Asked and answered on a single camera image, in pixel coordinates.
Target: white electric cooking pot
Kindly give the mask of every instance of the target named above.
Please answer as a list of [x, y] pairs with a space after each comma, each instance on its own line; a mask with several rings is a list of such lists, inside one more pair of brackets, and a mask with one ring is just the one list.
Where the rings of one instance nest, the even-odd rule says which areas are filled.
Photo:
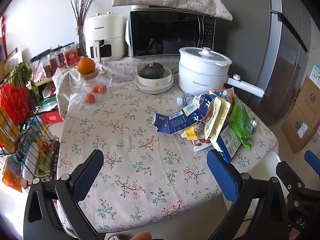
[[179, 87], [186, 93], [208, 92], [222, 89], [225, 83], [248, 91], [260, 98], [264, 90], [241, 81], [239, 75], [228, 77], [232, 61], [209, 48], [181, 48], [179, 62]]

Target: microwave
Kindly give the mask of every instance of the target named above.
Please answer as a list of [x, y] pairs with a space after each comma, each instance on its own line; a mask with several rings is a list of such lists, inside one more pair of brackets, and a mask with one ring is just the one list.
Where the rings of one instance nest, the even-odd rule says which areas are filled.
[[214, 17], [150, 7], [131, 11], [128, 24], [131, 57], [179, 55], [184, 47], [213, 50]]

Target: box logo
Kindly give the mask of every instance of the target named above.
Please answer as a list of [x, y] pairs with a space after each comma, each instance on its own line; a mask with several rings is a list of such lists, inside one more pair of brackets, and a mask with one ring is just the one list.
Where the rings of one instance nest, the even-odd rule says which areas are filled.
[[311, 93], [310, 100], [311, 100], [311, 102], [316, 101], [316, 95], [314, 93]]
[[301, 123], [298, 121], [298, 122], [296, 122], [296, 129], [297, 130], [299, 130], [300, 129], [300, 127], [301, 127]]

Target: gray refrigerator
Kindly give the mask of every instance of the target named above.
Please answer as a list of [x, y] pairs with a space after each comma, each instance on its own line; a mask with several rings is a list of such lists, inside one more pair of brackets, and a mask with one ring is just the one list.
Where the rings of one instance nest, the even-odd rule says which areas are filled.
[[216, 20], [214, 50], [229, 57], [229, 74], [265, 90], [236, 95], [266, 124], [282, 118], [300, 87], [311, 41], [310, 14], [300, 0], [221, 0], [232, 22]]

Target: green plastic bag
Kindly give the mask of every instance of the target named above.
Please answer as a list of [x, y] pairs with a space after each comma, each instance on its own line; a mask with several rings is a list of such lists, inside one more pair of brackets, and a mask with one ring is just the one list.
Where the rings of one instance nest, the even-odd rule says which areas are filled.
[[235, 96], [235, 105], [232, 109], [229, 124], [240, 138], [244, 147], [249, 148], [250, 150], [252, 148], [252, 128], [250, 121], [254, 119], [255, 118], [249, 119], [245, 107], [242, 105], [240, 99]]

